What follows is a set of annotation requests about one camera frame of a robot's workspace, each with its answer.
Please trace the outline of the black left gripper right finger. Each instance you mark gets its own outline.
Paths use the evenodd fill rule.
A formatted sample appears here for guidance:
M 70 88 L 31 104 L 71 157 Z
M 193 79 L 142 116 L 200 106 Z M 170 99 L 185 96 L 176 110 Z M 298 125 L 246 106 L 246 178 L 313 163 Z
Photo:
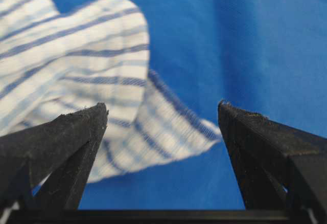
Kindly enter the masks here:
M 218 124 L 246 209 L 326 216 L 326 138 L 225 101 Z

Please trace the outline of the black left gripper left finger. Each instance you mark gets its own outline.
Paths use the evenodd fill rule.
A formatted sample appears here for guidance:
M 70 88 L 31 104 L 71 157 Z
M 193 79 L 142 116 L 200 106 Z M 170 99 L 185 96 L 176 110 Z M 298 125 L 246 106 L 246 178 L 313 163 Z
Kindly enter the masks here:
M 1 137 L 1 208 L 78 208 L 107 127 L 104 103 Z

